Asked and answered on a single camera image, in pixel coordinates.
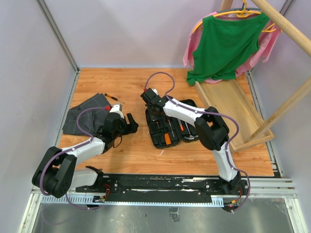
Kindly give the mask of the black-handled screwdriver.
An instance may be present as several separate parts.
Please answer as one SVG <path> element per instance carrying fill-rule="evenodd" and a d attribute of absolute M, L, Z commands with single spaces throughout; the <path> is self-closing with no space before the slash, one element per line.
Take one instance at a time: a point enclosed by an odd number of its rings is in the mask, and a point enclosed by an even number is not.
<path fill-rule="evenodd" d="M 174 134 L 174 131 L 173 131 L 173 127 L 172 127 L 171 121 L 168 120 L 168 123 L 169 123 L 170 129 L 171 129 L 171 132 L 172 132 L 172 136 L 173 136 L 173 138 L 175 138 L 175 134 Z"/>

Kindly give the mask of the black plastic tool case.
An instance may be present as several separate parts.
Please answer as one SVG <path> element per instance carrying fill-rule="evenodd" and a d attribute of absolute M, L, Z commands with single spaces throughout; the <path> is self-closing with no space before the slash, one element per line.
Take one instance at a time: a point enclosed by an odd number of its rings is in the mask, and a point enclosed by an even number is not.
<path fill-rule="evenodd" d="M 198 134 L 194 126 L 174 117 L 155 115 L 145 110 L 146 122 L 153 145 L 164 149 L 178 145 L 180 142 L 197 141 Z"/>

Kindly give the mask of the small brown-handled screwdriver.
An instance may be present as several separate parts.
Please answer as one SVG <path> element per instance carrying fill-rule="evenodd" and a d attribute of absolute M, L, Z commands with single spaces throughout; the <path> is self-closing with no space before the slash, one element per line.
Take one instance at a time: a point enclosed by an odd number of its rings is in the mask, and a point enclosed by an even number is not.
<path fill-rule="evenodd" d="M 111 96 L 111 95 L 109 95 L 109 94 L 107 94 L 107 93 L 104 93 L 104 95 L 105 95 L 106 97 L 112 99 L 112 100 L 118 101 L 118 102 L 120 102 L 120 103 L 125 103 L 124 101 L 121 101 L 120 99 L 118 99 L 118 98 L 116 98 L 116 97 L 113 97 L 113 96 Z"/>

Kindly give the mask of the orange-handled screwdriver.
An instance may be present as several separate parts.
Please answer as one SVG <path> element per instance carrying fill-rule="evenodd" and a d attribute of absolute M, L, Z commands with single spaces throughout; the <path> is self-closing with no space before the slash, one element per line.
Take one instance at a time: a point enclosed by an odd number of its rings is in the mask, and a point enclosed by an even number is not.
<path fill-rule="evenodd" d="M 164 139 L 165 139 L 165 143 L 166 145 L 170 145 L 172 142 L 171 142 L 171 138 L 170 138 L 170 135 L 168 133 L 165 133 L 164 134 Z"/>

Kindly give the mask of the claw hammer black handle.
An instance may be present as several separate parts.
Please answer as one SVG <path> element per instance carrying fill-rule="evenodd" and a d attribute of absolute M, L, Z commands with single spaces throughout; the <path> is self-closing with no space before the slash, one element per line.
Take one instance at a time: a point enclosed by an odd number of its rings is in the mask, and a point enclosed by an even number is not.
<path fill-rule="evenodd" d="M 186 143 L 190 143 L 190 142 L 193 142 L 193 141 L 197 141 L 199 139 L 199 136 L 198 135 L 190 135 L 190 136 L 183 136 L 182 137 L 182 140 Z"/>

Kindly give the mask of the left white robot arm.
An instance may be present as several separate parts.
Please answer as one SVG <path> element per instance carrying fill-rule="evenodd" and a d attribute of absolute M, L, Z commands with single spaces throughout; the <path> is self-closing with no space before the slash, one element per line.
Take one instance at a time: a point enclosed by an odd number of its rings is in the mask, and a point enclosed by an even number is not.
<path fill-rule="evenodd" d="M 138 124 L 131 113 L 123 115 L 122 105 L 107 106 L 104 123 L 86 141 L 67 148 L 55 146 L 47 149 L 37 167 L 32 184 L 40 188 L 45 196 L 63 197 L 70 189 L 87 186 L 93 192 L 104 187 L 104 174 L 97 168 L 76 166 L 89 158 L 109 151 L 115 140 L 124 135 L 136 133 Z"/>

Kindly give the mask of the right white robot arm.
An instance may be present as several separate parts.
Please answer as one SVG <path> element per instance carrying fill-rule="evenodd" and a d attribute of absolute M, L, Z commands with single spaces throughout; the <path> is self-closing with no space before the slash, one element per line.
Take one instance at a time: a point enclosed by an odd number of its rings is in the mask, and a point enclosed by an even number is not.
<path fill-rule="evenodd" d="M 229 149 L 229 128 L 214 107 L 193 107 L 170 97 L 160 97 L 155 89 L 145 89 L 141 98 L 155 115 L 177 118 L 195 127 L 201 144 L 210 150 L 218 166 L 220 188 L 232 194 L 238 188 L 241 174 L 234 165 Z"/>

